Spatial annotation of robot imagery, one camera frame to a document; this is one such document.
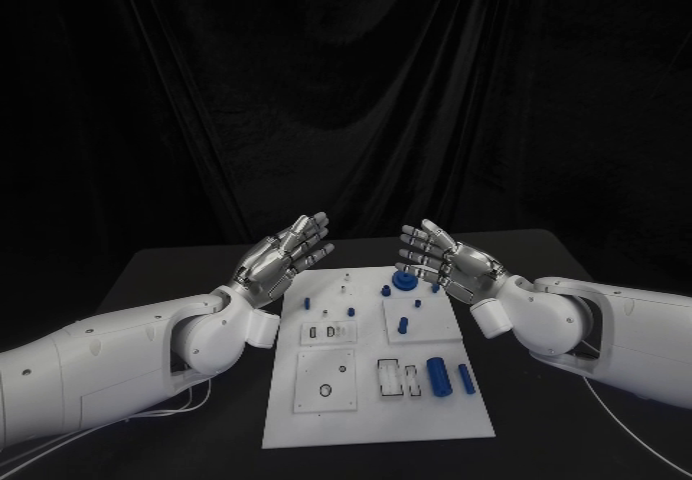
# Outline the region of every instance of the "black table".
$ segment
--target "black table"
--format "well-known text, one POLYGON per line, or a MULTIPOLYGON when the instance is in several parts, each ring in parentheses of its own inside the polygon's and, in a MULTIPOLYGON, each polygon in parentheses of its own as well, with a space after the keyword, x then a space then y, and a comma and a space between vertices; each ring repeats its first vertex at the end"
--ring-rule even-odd
MULTIPOLYGON (((508 271, 533 280, 591 280, 543 230, 459 234, 508 271)), ((399 261, 397 238, 333 241, 320 268, 399 261)), ((249 246, 144 250, 134 256, 98 313, 210 292, 249 246)), ((680 478, 630 439, 582 379, 534 361, 511 333, 485 340, 452 301, 495 438, 262 450, 273 351, 247 346, 213 381, 194 412, 121 422, 40 459, 17 478, 680 478)), ((268 308, 279 313, 281 302, 268 308)), ((692 468, 692 413, 595 384, 601 398, 642 440, 692 468)), ((196 398, 204 387, 196 387, 196 398)), ((168 401, 171 407, 183 399, 168 401)))

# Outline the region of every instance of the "white cable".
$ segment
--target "white cable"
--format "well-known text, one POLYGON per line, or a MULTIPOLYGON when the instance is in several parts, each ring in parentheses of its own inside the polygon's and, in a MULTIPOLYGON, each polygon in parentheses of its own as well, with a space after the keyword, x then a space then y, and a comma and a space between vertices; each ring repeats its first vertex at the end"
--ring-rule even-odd
MULTIPOLYGON (((586 342, 582 341, 582 343, 586 345, 591 350, 593 350, 595 353, 601 353, 586 342)), ((598 400, 598 403, 601 404, 601 407, 604 410, 608 412, 608 415, 612 417, 612 420, 617 422, 617 424, 622 427, 622 430, 630 434, 631 438, 641 444, 641 446, 658 457, 663 462, 667 463, 683 475, 686 475, 689 478, 692 478, 692 473, 683 470, 663 455, 642 442, 642 440, 634 435, 634 432, 624 426, 624 423, 619 421, 619 419, 615 417, 615 414, 609 411, 609 408, 605 406, 604 401, 601 400, 601 397, 595 393, 593 388, 591 387, 591 384, 588 383, 586 377, 580 377, 583 379, 583 383, 586 384, 588 389, 591 390, 591 393, 593 394, 595 399, 598 400)))
MULTIPOLYGON (((174 413, 181 413, 181 412, 191 412, 193 410, 196 410, 204 403, 206 401, 209 400, 209 395, 211 393, 211 379, 207 380, 209 382, 209 388, 206 390, 206 397, 204 399, 201 400, 201 402, 194 405, 194 407, 190 407, 190 408, 185 408, 187 405, 190 404, 190 400, 191 400, 191 389, 190 390, 190 400, 187 400, 187 403, 183 405, 183 408, 180 408, 178 410, 152 410, 149 412, 141 412, 141 413, 136 413, 134 415, 129 415, 128 417, 119 419, 119 420, 115 420, 113 422, 111 423, 106 423, 105 425, 100 425, 99 427, 93 427, 93 428, 89 428, 87 430, 85 430, 82 433, 79 433, 77 435, 74 435, 72 438, 69 438, 67 440, 64 440, 61 443, 59 443, 53 448, 49 448, 44 452, 38 453, 30 460, 27 460, 24 463, 21 463, 21 465, 17 465, 7 473, 2 474, 2 476, 0 476, 0 480, 4 480, 5 478, 10 477, 10 475, 12 475, 15 472, 18 472, 18 470, 21 470, 27 465, 30 465, 36 460, 38 460, 38 458, 41 458, 43 456, 46 456, 50 452, 53 452, 54 450, 57 450, 61 446, 64 446, 67 443, 70 443, 72 441, 74 441, 77 438, 83 437, 85 435, 87 435, 89 433, 95 432, 96 430, 99 430, 100 428, 103 427, 108 427, 109 425, 112 425, 113 423, 118 423, 121 422, 122 420, 129 420, 131 418, 147 418, 147 417, 158 417, 158 416, 167 416, 167 415, 172 415, 174 413)), ((66 434, 63 435, 61 437, 57 437, 57 439, 53 439, 50 440, 49 442, 46 442, 43 445, 40 445, 38 447, 36 447, 34 449, 31 449, 28 452, 24 452, 23 454, 17 455, 14 458, 11 458, 10 460, 7 460, 5 462, 2 462, 1 465, 5 465, 7 463, 12 462, 14 460, 17 460, 18 458, 24 457, 25 455, 28 455, 28 453, 34 452, 36 450, 40 450, 43 447, 46 447, 47 445, 50 445, 51 443, 54 443, 56 441, 61 440, 66 436, 69 436, 72 434, 66 434)))

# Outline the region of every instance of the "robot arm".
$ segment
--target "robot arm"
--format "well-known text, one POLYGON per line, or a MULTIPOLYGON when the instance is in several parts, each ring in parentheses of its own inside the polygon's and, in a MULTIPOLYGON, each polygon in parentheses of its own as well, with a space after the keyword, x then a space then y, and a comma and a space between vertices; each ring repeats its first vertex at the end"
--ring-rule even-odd
POLYGON ((487 338, 513 330, 536 360, 641 397, 692 408, 692 299, 563 278, 533 283, 497 260, 455 242, 429 221, 403 226, 400 239, 422 250, 399 254, 420 267, 396 268, 442 286, 471 305, 487 338), (592 325, 589 304, 602 318, 598 358, 572 349, 592 325))
POLYGON ((0 448, 125 418, 227 370, 245 343, 271 348, 279 318, 259 308, 331 252, 305 255, 327 223, 301 216, 266 237, 209 295, 96 315, 0 353, 0 448))

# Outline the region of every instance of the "blue cylinder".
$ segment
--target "blue cylinder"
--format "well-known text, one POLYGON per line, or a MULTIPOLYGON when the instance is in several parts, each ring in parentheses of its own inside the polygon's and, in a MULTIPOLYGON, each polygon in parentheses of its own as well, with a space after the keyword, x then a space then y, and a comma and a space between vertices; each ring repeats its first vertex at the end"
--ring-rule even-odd
POLYGON ((435 397, 445 397, 446 395, 451 395, 451 383, 444 360, 439 357, 432 357, 428 358, 426 364, 432 393, 435 394, 435 397))
POLYGON ((392 276, 392 283, 399 290, 407 292, 418 285, 418 279, 409 273, 396 271, 392 276))
POLYGON ((468 368, 462 363, 458 366, 458 373, 461 374, 461 381, 464 382, 465 393, 472 395, 475 393, 475 388, 472 388, 471 374, 468 373, 468 368))
POLYGON ((407 328, 407 318, 406 317, 400 317, 400 320, 399 320, 399 328, 396 329, 396 331, 403 334, 406 333, 406 328, 407 328))

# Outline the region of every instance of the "black backdrop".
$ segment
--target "black backdrop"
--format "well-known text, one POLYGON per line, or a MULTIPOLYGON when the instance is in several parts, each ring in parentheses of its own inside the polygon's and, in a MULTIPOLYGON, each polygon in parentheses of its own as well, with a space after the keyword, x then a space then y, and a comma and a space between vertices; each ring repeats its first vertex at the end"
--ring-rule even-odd
POLYGON ((333 238, 546 228, 598 281, 692 294, 686 1, 77 3, 2 16, 4 347, 138 249, 318 210, 333 238))

